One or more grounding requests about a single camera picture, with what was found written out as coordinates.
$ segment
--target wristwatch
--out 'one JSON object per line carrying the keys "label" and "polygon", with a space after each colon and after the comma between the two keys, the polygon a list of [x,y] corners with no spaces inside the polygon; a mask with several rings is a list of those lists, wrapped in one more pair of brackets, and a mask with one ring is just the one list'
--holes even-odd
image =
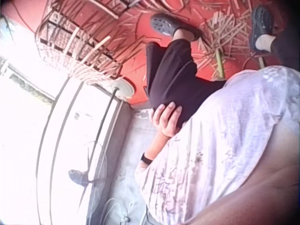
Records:
{"label": "wristwatch", "polygon": [[147,165],[150,165],[152,163],[151,159],[145,157],[145,153],[142,154],[141,160]]}

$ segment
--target white sock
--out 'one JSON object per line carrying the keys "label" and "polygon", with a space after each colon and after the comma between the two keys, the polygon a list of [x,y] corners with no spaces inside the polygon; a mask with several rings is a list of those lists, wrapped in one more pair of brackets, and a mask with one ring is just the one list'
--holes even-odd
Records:
{"label": "white sock", "polygon": [[269,34],[263,34],[257,39],[255,43],[255,47],[258,50],[265,50],[271,52],[271,44],[275,38],[276,38],[275,36],[271,36]]}

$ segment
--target cable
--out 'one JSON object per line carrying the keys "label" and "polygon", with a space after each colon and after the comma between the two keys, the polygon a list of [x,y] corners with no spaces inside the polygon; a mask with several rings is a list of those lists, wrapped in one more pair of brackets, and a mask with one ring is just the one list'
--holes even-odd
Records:
{"label": "cable", "polygon": [[12,1],[12,4],[13,4],[13,6],[14,6],[14,8],[15,8],[17,14],[18,14],[18,16],[19,16],[20,19],[22,20],[22,22],[26,25],[26,27],[27,27],[32,33],[34,33],[33,29],[25,22],[25,20],[24,20],[23,17],[21,16],[21,14],[20,14],[18,8],[16,7],[14,1]]}
{"label": "cable", "polygon": [[7,18],[6,18],[4,15],[1,15],[1,18],[3,18],[3,19],[4,19],[4,21],[5,21],[5,23],[6,23],[6,28],[8,29],[8,31],[9,31],[9,33],[10,33],[11,39],[13,40],[13,42],[15,42],[15,41],[14,41],[14,37],[13,37],[13,34],[12,34],[12,31],[11,31],[11,28],[10,28],[10,26],[9,26],[9,23],[8,23],[8,20],[7,20]]}
{"label": "cable", "polygon": [[146,205],[146,218],[147,218],[148,224],[154,225],[153,223],[151,223],[151,222],[149,221],[149,217],[148,217],[148,206],[147,206],[147,205]]}

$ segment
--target fan pole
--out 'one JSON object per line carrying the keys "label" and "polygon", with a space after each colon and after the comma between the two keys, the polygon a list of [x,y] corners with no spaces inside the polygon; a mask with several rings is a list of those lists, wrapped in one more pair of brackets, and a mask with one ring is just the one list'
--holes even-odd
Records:
{"label": "fan pole", "polygon": [[112,92],[111,99],[109,100],[109,103],[108,103],[108,105],[107,105],[107,107],[106,107],[105,113],[104,113],[103,118],[102,118],[101,123],[100,123],[100,127],[99,127],[99,130],[98,130],[97,136],[96,136],[96,140],[95,140],[95,142],[94,142],[94,146],[93,146],[93,150],[92,150],[92,153],[91,153],[91,156],[90,156],[90,160],[93,159],[94,152],[95,152],[95,149],[96,149],[96,145],[97,145],[97,143],[98,143],[98,140],[99,140],[99,137],[100,137],[100,134],[101,134],[101,130],[102,130],[102,127],[103,127],[105,118],[106,118],[106,116],[107,116],[107,114],[108,114],[109,108],[111,107],[111,104],[112,104],[112,102],[113,102],[113,99],[114,99],[114,97],[116,96],[116,93],[117,93],[118,90],[119,90],[119,88],[115,88],[115,89],[113,90],[113,92]]}

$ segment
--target black shoe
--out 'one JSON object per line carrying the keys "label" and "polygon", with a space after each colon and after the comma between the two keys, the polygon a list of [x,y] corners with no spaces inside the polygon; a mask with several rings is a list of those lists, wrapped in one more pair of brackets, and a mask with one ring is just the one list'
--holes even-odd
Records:
{"label": "black shoe", "polygon": [[193,41],[202,37],[202,31],[200,29],[164,13],[154,14],[150,21],[152,28],[164,35],[173,36],[176,30],[184,29],[193,33],[195,37]]}
{"label": "black shoe", "polygon": [[274,18],[272,13],[264,6],[258,6],[252,11],[252,34],[250,36],[250,48],[257,53],[266,51],[258,50],[255,46],[257,39],[263,34],[272,35]]}

